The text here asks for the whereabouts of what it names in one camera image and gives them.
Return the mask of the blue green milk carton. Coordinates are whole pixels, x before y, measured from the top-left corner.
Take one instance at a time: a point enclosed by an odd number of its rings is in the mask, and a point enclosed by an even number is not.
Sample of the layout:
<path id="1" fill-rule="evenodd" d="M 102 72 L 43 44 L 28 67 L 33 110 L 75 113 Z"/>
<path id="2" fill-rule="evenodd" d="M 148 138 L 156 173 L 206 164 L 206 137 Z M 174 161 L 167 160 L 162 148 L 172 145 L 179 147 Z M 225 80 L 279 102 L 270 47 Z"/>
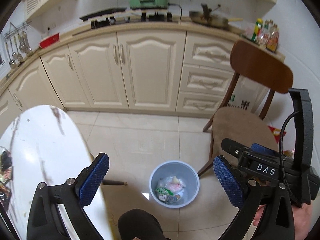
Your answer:
<path id="1" fill-rule="evenodd" d="M 174 204 L 181 199 L 181 196 L 179 194 L 174 194 L 164 187 L 157 187 L 155 189 L 155 193 L 158 200 L 165 204 Z"/>

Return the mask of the light blue trash bin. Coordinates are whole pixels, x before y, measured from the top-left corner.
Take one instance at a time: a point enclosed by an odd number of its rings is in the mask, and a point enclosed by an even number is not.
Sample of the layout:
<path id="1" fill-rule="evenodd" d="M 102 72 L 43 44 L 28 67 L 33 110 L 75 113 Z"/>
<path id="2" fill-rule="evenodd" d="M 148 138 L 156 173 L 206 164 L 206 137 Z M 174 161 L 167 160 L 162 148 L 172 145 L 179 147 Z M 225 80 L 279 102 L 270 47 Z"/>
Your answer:
<path id="1" fill-rule="evenodd" d="M 198 195 L 200 179 L 187 163 L 173 160 L 158 165 L 149 179 L 150 197 L 161 206 L 179 209 Z"/>

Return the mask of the white crumpled trash in bin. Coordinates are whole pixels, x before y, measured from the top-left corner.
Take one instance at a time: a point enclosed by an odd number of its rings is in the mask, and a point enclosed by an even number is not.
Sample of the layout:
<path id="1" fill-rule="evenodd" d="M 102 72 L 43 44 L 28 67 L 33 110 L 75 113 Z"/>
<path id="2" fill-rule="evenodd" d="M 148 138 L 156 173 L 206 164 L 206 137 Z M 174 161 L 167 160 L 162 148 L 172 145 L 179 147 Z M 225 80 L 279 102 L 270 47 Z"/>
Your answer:
<path id="1" fill-rule="evenodd" d="M 158 182 L 157 187 L 164 187 L 174 194 L 178 194 L 185 188 L 185 182 L 176 176 L 166 177 Z"/>

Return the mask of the cream kitchen base cabinets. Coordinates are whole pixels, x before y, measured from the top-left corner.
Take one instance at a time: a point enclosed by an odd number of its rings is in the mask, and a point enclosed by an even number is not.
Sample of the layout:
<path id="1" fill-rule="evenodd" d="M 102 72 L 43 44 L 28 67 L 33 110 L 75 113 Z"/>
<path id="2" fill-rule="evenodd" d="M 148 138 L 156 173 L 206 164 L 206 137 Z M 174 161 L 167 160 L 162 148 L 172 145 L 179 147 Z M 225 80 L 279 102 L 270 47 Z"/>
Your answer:
<path id="1" fill-rule="evenodd" d="M 223 31 L 147 29 L 55 46 L 1 84 L 1 130 L 38 105 L 209 117 L 231 83 L 235 42 Z"/>

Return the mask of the person's dark trouser leg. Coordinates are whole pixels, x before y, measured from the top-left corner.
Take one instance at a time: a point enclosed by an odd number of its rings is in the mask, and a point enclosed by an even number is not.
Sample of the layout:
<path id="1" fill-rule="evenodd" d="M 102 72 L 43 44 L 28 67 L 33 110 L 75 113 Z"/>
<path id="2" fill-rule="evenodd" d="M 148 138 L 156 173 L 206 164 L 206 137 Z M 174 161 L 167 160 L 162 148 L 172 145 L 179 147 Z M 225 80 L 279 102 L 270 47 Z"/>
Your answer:
<path id="1" fill-rule="evenodd" d="M 169 239 L 165 237 L 159 221 L 150 213 L 141 209 L 132 209 L 118 219 L 121 239 Z"/>

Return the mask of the round white marble table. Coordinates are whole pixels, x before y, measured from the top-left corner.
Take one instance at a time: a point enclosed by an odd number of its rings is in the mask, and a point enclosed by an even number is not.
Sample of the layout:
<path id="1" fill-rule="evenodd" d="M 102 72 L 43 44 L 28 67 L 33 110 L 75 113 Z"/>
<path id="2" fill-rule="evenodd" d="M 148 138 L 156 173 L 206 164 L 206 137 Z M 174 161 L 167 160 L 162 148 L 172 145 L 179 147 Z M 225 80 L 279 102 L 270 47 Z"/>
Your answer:
<path id="1" fill-rule="evenodd" d="M 12 157 L 12 195 L 1 204 L 1 239 L 114 239 L 102 190 L 81 207 L 76 178 L 92 157 L 73 120 L 51 105 L 30 108 L 1 137 Z"/>

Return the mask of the black red snack wrapper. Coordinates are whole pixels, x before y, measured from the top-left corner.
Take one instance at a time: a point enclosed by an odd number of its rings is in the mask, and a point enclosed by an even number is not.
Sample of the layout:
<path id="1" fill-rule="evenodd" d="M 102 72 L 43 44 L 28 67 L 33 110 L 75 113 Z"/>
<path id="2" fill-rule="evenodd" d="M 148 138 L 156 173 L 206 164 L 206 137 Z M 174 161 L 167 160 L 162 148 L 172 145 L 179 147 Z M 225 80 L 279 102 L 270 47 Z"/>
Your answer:
<path id="1" fill-rule="evenodd" d="M 12 195 L 11 189 L 9 187 L 9 184 L 12 181 L 12 157 L 11 153 L 2 146 L 0 161 L 1 204 L 5 211 L 7 211 Z"/>

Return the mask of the wooden chair beige cushion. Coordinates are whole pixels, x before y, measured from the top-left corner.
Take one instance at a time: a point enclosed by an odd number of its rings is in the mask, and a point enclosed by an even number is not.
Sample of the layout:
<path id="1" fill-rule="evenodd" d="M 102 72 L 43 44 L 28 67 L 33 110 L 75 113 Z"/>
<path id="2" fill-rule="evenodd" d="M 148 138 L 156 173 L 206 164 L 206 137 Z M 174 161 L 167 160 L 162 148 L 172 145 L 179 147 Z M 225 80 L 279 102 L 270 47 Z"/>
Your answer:
<path id="1" fill-rule="evenodd" d="M 293 85 L 293 72 L 283 62 L 256 45 L 235 42 L 230 64 L 234 70 L 231 83 L 221 105 L 203 128 L 212 131 L 209 160 L 197 173 L 202 176 L 218 155 L 236 166 L 236 157 L 222 150 L 225 138 L 247 147 L 257 143 L 278 150 L 276 139 L 264 122 L 275 93 L 286 94 Z"/>

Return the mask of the condiment bottles group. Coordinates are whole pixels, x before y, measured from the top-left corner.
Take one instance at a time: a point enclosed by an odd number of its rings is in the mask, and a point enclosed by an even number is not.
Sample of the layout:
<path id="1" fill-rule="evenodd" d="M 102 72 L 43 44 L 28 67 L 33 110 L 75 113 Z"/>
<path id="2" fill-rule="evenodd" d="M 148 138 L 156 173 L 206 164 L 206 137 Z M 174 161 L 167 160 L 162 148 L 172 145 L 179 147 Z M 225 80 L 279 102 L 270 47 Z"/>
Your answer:
<path id="1" fill-rule="evenodd" d="M 280 31 L 273 20 L 257 18 L 245 30 L 245 37 L 257 44 L 260 48 L 275 53 L 278 49 Z"/>

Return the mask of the red plastic basin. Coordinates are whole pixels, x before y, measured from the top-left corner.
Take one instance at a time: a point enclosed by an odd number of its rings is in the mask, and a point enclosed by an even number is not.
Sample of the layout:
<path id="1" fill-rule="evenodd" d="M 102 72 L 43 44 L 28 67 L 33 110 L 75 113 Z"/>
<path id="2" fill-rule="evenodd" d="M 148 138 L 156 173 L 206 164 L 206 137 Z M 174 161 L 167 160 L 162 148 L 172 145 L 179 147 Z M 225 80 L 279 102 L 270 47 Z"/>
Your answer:
<path id="1" fill-rule="evenodd" d="M 51 46 L 52 44 L 55 44 L 59 40 L 60 40 L 60 34 L 59 33 L 51 35 L 51 36 L 48 36 L 47 38 L 45 38 L 44 40 L 42 40 L 39 43 L 39 47 L 41 49 L 47 48 L 48 46 Z"/>

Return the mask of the hanging utensil rack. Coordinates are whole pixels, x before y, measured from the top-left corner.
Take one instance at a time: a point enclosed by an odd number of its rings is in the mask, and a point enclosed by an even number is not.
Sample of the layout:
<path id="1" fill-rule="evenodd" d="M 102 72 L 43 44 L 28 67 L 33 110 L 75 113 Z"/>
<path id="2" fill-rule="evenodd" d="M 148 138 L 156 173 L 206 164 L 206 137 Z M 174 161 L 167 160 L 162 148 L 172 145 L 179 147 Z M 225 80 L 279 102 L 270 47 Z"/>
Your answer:
<path id="1" fill-rule="evenodd" d="M 4 34 L 4 44 L 11 69 L 16 69 L 25 61 L 23 55 L 30 57 L 34 53 L 29 44 L 26 32 L 26 29 L 30 24 L 31 21 L 27 21 L 16 27 L 10 22 L 9 30 Z"/>

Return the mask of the black gas stove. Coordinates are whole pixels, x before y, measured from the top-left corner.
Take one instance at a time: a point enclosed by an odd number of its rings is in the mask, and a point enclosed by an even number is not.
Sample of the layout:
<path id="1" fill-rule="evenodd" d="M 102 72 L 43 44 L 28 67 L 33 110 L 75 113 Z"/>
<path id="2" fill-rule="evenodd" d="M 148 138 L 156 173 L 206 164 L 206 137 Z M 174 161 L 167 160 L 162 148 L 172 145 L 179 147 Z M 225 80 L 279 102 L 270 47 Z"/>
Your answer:
<path id="1" fill-rule="evenodd" d="M 90 23 L 91 29 L 108 27 L 116 24 L 136 22 L 179 22 L 183 10 L 178 4 L 169 4 L 168 9 L 137 9 L 110 8 L 92 14 L 81 16 L 83 23 Z"/>

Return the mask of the green electric cooking pot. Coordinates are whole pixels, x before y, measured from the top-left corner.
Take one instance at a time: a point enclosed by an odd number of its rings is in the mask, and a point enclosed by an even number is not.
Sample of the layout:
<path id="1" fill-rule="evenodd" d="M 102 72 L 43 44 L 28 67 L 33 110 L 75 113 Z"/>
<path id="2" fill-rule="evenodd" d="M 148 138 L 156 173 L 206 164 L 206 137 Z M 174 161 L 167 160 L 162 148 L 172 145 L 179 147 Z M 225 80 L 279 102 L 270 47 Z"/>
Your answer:
<path id="1" fill-rule="evenodd" d="M 132 10 L 138 9 L 167 9 L 170 0 L 130 0 L 129 6 Z"/>

